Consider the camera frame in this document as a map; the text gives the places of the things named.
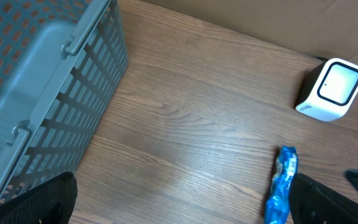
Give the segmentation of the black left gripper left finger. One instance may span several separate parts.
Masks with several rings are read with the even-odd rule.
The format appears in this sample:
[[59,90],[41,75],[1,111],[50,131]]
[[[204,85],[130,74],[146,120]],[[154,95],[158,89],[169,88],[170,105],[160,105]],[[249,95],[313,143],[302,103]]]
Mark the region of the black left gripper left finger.
[[64,172],[0,205],[0,223],[68,223],[78,195],[72,172]]

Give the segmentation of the blue Oreo cookie pack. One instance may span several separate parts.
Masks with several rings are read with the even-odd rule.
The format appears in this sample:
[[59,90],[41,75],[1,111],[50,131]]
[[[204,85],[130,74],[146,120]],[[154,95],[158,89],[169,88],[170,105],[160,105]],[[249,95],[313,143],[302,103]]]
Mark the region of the blue Oreo cookie pack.
[[295,147],[283,146],[275,160],[270,193],[265,204],[264,224],[285,224],[290,213],[290,187],[298,171]]

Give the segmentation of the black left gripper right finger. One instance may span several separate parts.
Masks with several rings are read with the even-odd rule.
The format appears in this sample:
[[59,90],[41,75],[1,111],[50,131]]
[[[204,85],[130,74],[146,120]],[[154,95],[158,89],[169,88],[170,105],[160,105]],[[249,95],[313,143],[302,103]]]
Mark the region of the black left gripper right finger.
[[289,200],[294,224],[358,224],[358,203],[302,173],[293,178]]

